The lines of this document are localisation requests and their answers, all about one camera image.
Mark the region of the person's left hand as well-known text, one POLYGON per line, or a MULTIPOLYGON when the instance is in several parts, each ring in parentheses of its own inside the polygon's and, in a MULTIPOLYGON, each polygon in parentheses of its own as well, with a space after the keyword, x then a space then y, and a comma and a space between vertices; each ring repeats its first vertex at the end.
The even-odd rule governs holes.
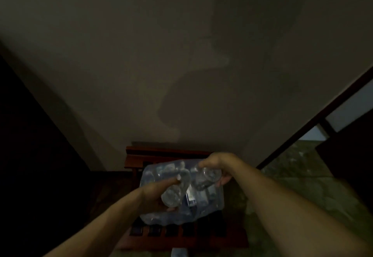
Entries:
POLYGON ((168 208, 161 200, 161 195, 166 189, 161 187, 161 180, 139 188, 141 193, 139 214, 175 211, 177 208, 168 208))

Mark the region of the person's right hand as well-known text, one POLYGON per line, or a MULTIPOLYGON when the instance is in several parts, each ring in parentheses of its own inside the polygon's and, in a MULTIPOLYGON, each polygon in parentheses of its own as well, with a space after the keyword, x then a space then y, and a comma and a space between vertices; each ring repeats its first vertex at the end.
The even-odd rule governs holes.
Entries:
POLYGON ((215 184, 217 187, 227 184, 233 178, 236 168, 244 164, 238 156, 229 152, 214 152, 206 159, 219 160, 219 169, 222 170, 222 176, 215 184))

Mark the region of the clear plastic water bottle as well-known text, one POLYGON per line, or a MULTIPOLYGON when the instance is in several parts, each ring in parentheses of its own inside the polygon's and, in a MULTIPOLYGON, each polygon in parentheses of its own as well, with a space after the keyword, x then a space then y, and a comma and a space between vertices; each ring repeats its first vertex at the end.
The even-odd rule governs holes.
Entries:
POLYGON ((181 174, 179 174, 177 179, 179 184, 168 187, 161 195, 162 202, 168 208, 177 208, 181 205, 191 183, 191 177, 189 175, 181 176, 181 174))
POLYGON ((216 184, 221 179, 222 170, 221 169, 211 169, 211 168, 200 168, 196 166, 194 168, 193 179, 191 182, 192 187, 197 191, 203 191, 208 187, 216 184))

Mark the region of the person's left forearm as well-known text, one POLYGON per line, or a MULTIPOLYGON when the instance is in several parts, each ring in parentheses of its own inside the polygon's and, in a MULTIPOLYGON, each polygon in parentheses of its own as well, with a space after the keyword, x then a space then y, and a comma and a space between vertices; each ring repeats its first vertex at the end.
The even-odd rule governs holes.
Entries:
POLYGON ((139 216, 143 202, 143 188, 130 192, 43 257, 108 257, 139 216))

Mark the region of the person's right forearm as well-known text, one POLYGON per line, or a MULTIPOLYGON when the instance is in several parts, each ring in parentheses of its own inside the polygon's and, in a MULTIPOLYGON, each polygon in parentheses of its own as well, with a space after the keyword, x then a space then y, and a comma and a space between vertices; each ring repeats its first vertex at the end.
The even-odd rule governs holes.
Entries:
POLYGON ((291 189, 236 159, 231 175, 286 257, 373 257, 373 249, 345 225, 291 189))

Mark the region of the red-brown wooden slatted rack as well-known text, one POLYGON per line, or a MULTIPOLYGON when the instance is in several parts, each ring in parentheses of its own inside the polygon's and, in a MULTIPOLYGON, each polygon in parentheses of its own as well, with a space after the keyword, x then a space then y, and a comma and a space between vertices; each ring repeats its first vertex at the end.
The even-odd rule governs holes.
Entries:
MULTIPOLYGON (((140 186, 147 165, 175 160, 205 159, 211 152, 185 151, 143 146, 127 146, 124 167, 132 169, 132 191, 140 186)), ((172 248, 218 250, 222 248, 248 248, 244 228, 226 222, 222 210, 213 212, 195 222, 181 225, 147 225, 136 218, 118 242, 119 250, 156 251, 172 248)))

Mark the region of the shrink-wrapped pack of water bottles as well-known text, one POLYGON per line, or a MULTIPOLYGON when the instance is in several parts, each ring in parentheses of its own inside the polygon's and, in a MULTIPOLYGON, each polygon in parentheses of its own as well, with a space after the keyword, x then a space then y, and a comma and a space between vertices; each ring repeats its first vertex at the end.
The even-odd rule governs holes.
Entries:
MULTIPOLYGON (((181 176, 194 174, 194 168, 202 159, 175 160, 170 162, 147 165, 142 173, 140 186, 152 182, 169 179, 181 174, 181 176)), ((195 222, 213 212, 224 208, 224 196, 222 186, 215 184, 203 191, 195 190, 191 183, 179 207, 173 212, 158 212, 141 215, 142 221, 151 225, 181 225, 195 222)))

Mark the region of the dark tall cabinet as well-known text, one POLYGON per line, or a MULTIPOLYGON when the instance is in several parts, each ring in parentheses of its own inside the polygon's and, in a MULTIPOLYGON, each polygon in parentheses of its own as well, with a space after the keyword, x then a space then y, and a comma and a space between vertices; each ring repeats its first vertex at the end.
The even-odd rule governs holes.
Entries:
POLYGON ((0 56, 0 257, 41 257, 77 233, 88 172, 0 56))

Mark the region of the dark door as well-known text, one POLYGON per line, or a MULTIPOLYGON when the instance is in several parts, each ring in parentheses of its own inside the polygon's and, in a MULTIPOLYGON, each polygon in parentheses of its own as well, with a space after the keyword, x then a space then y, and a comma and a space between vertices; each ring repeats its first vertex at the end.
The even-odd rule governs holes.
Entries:
POLYGON ((346 182, 373 213, 373 110, 336 131, 320 121, 329 138, 316 151, 332 175, 346 182))

